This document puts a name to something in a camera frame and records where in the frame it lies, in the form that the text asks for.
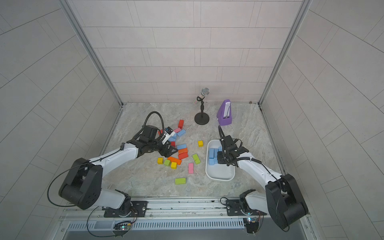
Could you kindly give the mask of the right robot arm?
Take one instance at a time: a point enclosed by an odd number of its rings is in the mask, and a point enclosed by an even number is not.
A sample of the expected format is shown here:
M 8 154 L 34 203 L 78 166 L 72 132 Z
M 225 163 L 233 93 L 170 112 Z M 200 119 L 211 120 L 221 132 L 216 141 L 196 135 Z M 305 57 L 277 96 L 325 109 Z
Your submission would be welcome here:
M 219 135 L 222 150 L 218 152 L 218 163 L 240 168 L 265 190 L 264 195 L 250 189 L 239 196 L 236 207 L 244 215 L 253 215 L 256 211 L 269 214 L 274 223 L 287 232 L 292 223 L 309 213 L 302 192 L 292 175 L 281 175 L 266 167 L 242 144 L 237 145 L 239 139 L 226 136 L 222 129 L 219 129 Z

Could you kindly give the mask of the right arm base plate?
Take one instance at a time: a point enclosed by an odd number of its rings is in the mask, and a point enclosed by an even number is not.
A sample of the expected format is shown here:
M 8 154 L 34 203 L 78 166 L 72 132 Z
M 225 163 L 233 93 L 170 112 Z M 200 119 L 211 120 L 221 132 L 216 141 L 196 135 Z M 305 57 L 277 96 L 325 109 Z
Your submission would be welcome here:
M 266 216 L 267 213 L 259 210 L 243 210 L 239 200 L 222 199 L 221 204 L 225 206 L 227 215 L 233 216 Z

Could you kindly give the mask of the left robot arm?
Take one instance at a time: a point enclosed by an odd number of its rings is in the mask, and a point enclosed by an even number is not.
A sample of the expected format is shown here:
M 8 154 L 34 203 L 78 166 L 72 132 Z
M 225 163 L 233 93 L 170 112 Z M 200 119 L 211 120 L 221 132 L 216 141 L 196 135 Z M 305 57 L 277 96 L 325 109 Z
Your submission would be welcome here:
M 71 207 L 86 210 L 93 206 L 110 209 L 128 209 L 130 197 L 121 191 L 111 191 L 102 187 L 103 178 L 121 165 L 138 159 L 147 153 L 158 152 L 168 158 L 178 150 L 169 142 L 175 132 L 171 128 L 161 129 L 144 123 L 134 137 L 121 146 L 90 160 L 79 158 L 73 165 L 60 173 L 65 179 L 58 190 L 61 198 Z

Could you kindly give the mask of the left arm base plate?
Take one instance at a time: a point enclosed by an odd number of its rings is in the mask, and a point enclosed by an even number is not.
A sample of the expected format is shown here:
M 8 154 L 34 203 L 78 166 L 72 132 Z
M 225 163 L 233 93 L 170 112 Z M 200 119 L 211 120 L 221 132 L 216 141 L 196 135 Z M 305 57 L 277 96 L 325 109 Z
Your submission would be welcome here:
M 148 201 L 127 201 L 118 209 L 105 208 L 105 218 L 143 218 L 146 214 Z

